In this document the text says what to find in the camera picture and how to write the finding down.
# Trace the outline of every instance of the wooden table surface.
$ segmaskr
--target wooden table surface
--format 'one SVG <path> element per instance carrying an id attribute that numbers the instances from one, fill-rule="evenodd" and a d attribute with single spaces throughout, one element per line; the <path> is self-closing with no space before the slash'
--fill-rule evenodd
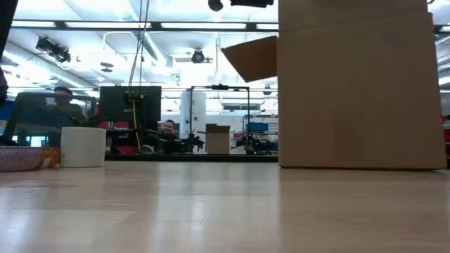
<path id="1" fill-rule="evenodd" d="M 0 174 L 0 252 L 445 253 L 449 179 L 169 162 Z"/>

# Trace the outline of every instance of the cable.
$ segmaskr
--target cable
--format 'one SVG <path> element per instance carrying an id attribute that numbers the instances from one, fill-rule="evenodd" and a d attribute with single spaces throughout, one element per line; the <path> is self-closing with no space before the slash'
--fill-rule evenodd
<path id="1" fill-rule="evenodd" d="M 142 17 L 142 1 L 141 0 L 141 4 L 140 4 L 140 8 L 139 8 L 139 22 L 141 21 L 141 17 Z M 132 84 L 133 84 L 133 78 L 134 78 L 134 71 L 136 70 L 136 63 L 137 63 L 137 58 L 139 55 L 139 48 L 141 48 L 141 55 L 143 55 L 143 40 L 145 39 L 145 34 L 146 34 L 146 30 L 147 30 L 147 22 L 148 22 L 148 10 L 150 8 L 150 0 L 147 0 L 147 6 L 146 6 L 146 18 L 144 20 L 144 28 L 143 28 L 143 33 L 141 36 L 141 33 L 139 32 L 138 34 L 138 43 L 136 45 L 136 55 L 134 56 L 134 61 L 133 61 L 133 65 L 131 67 L 131 74 L 130 74 L 130 78 L 129 78 L 129 83 L 128 83 L 128 92 L 129 95 L 132 96 Z M 142 58 L 141 58 L 141 73 L 140 73 L 140 78 L 141 80 L 139 81 L 139 86 L 141 85 L 142 82 Z M 138 149 L 141 150 L 141 138 L 139 136 L 139 130 L 138 130 L 138 124 L 137 124 L 137 120 L 136 120 L 136 101 L 134 101 L 133 98 L 131 98 L 131 103 L 133 104 L 133 121 L 134 121 L 134 128 L 136 130 L 136 140 L 137 140 L 137 144 L 138 144 Z"/>
<path id="2" fill-rule="evenodd" d="M 56 61 L 56 64 L 58 65 L 58 67 L 60 67 L 62 70 L 71 70 L 72 67 L 64 67 L 63 64 L 61 64 L 60 62 Z"/>

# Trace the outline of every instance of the cardboard box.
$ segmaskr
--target cardboard box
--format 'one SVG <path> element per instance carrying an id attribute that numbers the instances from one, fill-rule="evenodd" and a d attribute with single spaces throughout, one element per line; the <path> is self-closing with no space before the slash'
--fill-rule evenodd
<path id="1" fill-rule="evenodd" d="M 209 155 L 230 153 L 230 126 L 206 125 L 206 151 Z"/>
<path id="2" fill-rule="evenodd" d="M 282 32 L 426 11 L 426 0 L 279 0 Z"/>
<path id="3" fill-rule="evenodd" d="M 419 13 L 268 38 L 278 47 L 281 166 L 445 168 L 432 36 L 431 15 Z M 256 79 L 246 61 L 239 73 Z"/>
<path id="4" fill-rule="evenodd" d="M 276 76 L 276 37 L 223 48 L 222 52 L 246 82 Z"/>

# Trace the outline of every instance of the computer monitor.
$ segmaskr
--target computer monitor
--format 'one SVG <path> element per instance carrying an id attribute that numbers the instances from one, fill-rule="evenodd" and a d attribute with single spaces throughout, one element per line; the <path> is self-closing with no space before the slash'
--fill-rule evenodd
<path id="1" fill-rule="evenodd" d="M 133 86 L 133 96 L 143 95 L 139 100 L 137 117 L 144 122 L 161 120 L 161 86 Z M 100 88 L 100 115 L 114 122 L 132 122 L 133 106 L 127 102 L 128 86 L 103 86 Z"/>

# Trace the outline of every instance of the office chair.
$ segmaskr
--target office chair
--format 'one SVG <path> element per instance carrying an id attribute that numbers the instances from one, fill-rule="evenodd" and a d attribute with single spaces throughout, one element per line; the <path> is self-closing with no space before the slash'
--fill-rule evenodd
<path id="1" fill-rule="evenodd" d="M 69 114 L 57 110 L 57 98 L 65 95 L 54 93 L 22 92 L 15 98 L 11 118 L 6 124 L 3 142 L 11 144 L 13 136 L 17 136 L 18 145 L 29 145 L 28 136 L 45 136 L 49 138 L 49 146 L 58 148 L 63 127 L 73 127 Z M 79 101 L 84 107 L 84 116 L 91 117 L 96 113 L 96 99 L 88 96 L 70 96 L 72 102 Z"/>

